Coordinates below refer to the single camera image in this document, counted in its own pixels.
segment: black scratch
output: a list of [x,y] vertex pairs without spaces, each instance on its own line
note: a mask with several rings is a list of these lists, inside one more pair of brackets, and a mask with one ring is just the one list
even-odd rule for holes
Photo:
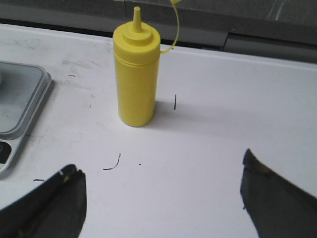
[[174,101],[174,110],[176,110],[176,94],[175,94],[175,101]]
[[23,45],[21,45],[18,41],[14,41],[17,45],[19,45],[19,46],[23,46]]
[[112,167],[112,168],[104,169],[104,170],[113,170],[115,167],[117,167],[118,164],[119,164],[119,161],[120,161],[120,157],[121,157],[121,153],[119,153],[119,157],[118,157],[118,162],[117,162],[117,164],[116,164],[114,167]]

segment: bottle nozzle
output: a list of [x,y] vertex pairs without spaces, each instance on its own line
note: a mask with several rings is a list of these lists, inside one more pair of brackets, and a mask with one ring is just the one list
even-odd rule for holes
[[133,15],[133,31],[134,32],[141,32],[141,11],[138,6],[134,7],[134,15]]

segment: bottle cap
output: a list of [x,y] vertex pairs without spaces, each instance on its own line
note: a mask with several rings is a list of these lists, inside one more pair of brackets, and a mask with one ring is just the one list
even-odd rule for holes
[[133,21],[119,26],[113,33],[114,55],[128,64],[150,64],[159,58],[160,35],[141,21],[140,8],[134,8]]

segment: pen mark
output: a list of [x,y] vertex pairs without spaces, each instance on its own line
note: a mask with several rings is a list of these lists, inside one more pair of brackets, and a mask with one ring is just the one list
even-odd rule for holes
[[174,110],[176,110],[176,94],[175,94],[175,101],[174,101]]
[[115,167],[117,167],[118,164],[119,164],[119,161],[120,161],[120,157],[121,157],[121,153],[119,153],[119,157],[118,157],[118,162],[117,162],[117,164],[116,164],[114,167],[112,167],[112,168],[104,169],[104,170],[113,170]]
[[30,135],[30,134],[25,134],[28,137],[33,137],[33,138],[44,138],[45,136],[37,136],[37,135]]

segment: squeeze bottle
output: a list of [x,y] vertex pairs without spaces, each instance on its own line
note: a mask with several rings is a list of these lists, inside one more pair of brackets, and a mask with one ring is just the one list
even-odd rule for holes
[[147,124],[154,115],[159,57],[172,49],[173,45],[160,51],[160,35],[152,26],[141,21],[140,8],[134,8],[133,21],[116,28],[113,33],[113,52],[117,83],[118,110],[121,120],[134,127]]

